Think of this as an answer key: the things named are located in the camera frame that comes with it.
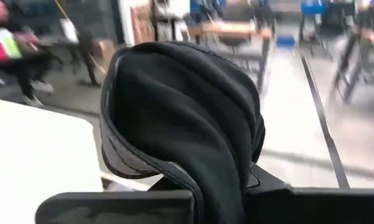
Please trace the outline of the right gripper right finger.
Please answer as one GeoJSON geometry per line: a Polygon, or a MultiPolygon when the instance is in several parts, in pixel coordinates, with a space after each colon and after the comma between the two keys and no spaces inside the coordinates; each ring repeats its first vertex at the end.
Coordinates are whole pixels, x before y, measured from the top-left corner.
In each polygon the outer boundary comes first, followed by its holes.
{"type": "Polygon", "coordinates": [[[372,224],[374,189],[292,187],[252,164],[245,212],[255,224],[372,224]]]}

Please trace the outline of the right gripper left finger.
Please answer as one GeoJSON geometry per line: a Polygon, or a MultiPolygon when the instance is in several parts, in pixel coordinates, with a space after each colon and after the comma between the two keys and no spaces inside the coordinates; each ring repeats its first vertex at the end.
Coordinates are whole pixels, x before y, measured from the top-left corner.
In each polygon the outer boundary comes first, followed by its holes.
{"type": "Polygon", "coordinates": [[[36,224],[192,224],[188,190],[69,192],[42,202],[36,224]]]}

